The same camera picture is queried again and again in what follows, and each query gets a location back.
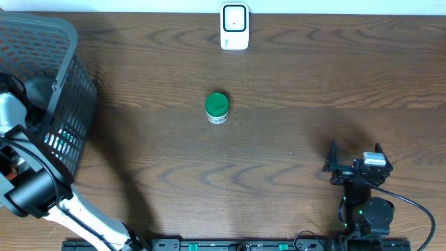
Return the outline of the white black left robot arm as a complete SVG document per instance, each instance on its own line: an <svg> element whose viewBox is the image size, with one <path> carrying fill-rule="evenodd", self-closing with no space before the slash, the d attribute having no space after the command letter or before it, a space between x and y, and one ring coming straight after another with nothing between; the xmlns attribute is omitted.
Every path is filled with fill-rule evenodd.
<svg viewBox="0 0 446 251"><path fill-rule="evenodd" d="M1 144L11 147L28 165L9 178L13 167L1 169L1 203L20 217L58 223L88 241L96 250L151 250L122 222L109 218L77 190L72 174L26 129L34 105L25 85L1 74Z"/></svg>

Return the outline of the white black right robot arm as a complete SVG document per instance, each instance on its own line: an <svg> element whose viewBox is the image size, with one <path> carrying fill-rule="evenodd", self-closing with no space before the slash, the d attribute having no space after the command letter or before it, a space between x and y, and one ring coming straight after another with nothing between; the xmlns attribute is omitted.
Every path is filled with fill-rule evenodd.
<svg viewBox="0 0 446 251"><path fill-rule="evenodd" d="M384 249L383 239L390 234L394 205L381 197L373 197L371 189L382 185L392 170L379 144L351 165L339 162L337 144L331 144L322 171L331 173L331 184L344 188L338 216L344 223L345 233L330 240L326 250Z"/></svg>

